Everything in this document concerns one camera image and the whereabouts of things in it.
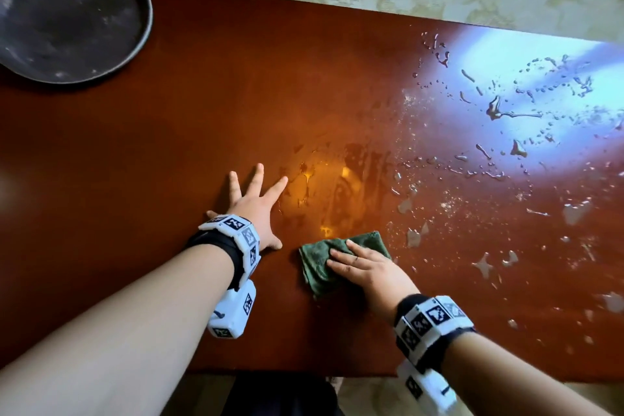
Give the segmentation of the green cleaning cloth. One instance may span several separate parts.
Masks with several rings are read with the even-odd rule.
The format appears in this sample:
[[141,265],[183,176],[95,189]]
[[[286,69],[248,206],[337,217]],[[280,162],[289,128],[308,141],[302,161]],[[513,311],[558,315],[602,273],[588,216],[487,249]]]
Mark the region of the green cleaning cloth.
[[[369,248],[391,260],[381,235],[378,231],[367,232],[350,238],[358,246]],[[346,239],[324,239],[313,244],[306,244],[299,248],[302,263],[303,277],[311,289],[315,300],[321,299],[344,284],[349,283],[326,266],[331,257],[330,251],[337,249],[342,253],[352,254],[346,245]]]

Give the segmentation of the white marker right wrist tracker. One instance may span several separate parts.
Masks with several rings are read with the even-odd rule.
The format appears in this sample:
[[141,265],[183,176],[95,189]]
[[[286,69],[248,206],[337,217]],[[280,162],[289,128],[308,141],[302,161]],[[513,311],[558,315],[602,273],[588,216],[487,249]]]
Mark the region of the white marker right wrist tracker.
[[402,381],[424,416],[446,416],[456,393],[440,373],[451,342],[476,332],[466,313],[448,295],[405,298],[397,309],[394,333],[405,360],[397,368]]

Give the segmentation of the white marker wrist tracker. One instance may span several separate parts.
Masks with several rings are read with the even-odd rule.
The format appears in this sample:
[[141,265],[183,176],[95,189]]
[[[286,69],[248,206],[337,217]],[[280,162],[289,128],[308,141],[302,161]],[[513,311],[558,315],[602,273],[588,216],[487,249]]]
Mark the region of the white marker wrist tracker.
[[246,218],[222,214],[201,224],[186,242],[185,249],[205,244],[226,252],[235,269],[207,329],[216,338],[237,339],[244,333],[256,299],[256,287],[250,276],[261,260],[259,235]]
[[466,313],[448,295],[405,298],[397,309],[394,333],[405,360],[397,368],[402,381],[424,416],[446,416],[456,393],[440,373],[451,342],[476,332]]

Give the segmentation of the dark round metal tray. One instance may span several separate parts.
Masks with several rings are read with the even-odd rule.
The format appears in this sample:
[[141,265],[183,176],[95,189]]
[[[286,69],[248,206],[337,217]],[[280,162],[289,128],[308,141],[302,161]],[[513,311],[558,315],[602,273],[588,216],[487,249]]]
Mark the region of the dark round metal tray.
[[0,0],[0,66],[48,85],[91,83],[145,46],[152,0]]

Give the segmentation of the white marker left wrist tracker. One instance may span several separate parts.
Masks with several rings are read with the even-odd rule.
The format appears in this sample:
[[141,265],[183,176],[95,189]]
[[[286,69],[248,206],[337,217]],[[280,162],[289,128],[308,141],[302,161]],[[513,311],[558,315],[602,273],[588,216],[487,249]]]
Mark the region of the white marker left wrist tracker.
[[256,287],[250,276],[261,260],[259,235],[246,218],[222,214],[201,224],[186,242],[185,249],[205,244],[226,252],[235,269],[207,329],[216,338],[237,339],[244,333],[256,299]]

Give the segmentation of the person's dark clothing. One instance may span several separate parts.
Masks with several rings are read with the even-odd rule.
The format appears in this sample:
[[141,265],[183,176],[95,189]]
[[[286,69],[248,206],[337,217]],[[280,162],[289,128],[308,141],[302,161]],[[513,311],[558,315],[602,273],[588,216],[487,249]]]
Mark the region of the person's dark clothing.
[[336,390],[305,372],[254,371],[236,376],[220,416],[344,416]]

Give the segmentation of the person's right hand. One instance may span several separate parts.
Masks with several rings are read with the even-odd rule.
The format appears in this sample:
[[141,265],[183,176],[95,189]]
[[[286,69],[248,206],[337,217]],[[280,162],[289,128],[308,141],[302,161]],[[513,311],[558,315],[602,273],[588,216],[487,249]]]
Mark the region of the person's right hand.
[[340,277],[363,289],[370,309],[386,323],[394,325],[394,318],[397,314],[398,305],[407,297],[419,294],[412,279],[392,260],[373,251],[369,248],[361,247],[347,240],[347,247],[352,254],[356,252],[366,253],[373,262],[370,269],[354,269],[347,267],[333,269],[330,258],[326,266]]

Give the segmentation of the person's left hand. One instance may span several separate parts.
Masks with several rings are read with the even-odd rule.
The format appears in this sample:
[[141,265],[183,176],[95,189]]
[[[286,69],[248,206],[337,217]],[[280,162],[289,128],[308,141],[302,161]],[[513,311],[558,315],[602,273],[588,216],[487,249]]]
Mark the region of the person's left hand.
[[229,174],[229,208],[227,213],[246,218],[255,227],[260,237],[260,250],[266,249],[266,240],[271,229],[270,214],[273,206],[280,198],[288,183],[288,178],[283,176],[264,195],[257,198],[246,198],[242,192],[238,175],[235,171]]

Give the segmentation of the person's left forearm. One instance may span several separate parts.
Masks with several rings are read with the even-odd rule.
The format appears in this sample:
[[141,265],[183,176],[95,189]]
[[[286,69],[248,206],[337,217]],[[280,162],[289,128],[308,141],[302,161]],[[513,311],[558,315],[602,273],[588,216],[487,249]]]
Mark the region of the person's left forearm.
[[99,302],[0,371],[0,416],[159,416],[233,271],[196,246]]

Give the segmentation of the person's right forearm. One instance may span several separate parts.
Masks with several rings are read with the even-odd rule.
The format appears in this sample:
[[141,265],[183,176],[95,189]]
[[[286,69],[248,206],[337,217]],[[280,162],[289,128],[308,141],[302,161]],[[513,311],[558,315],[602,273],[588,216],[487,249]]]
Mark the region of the person's right forearm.
[[479,333],[449,344],[441,374],[474,416],[612,416]]

